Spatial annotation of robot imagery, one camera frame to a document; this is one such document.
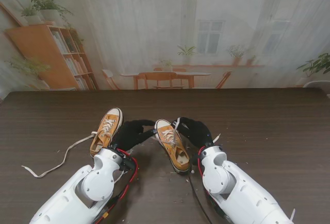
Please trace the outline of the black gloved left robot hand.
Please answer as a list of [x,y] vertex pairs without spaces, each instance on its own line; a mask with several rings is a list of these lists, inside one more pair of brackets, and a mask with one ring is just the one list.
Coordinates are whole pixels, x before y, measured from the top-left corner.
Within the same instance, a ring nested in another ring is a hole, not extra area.
[[126,121],[114,135],[110,147],[129,151],[155,135],[155,122],[148,119]]

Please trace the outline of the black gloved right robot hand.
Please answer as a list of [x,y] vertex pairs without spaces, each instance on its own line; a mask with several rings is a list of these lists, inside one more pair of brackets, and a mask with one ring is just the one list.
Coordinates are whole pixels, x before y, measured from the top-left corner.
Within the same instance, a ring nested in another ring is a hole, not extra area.
[[201,121],[179,117],[171,123],[171,126],[197,148],[213,144],[211,132]]

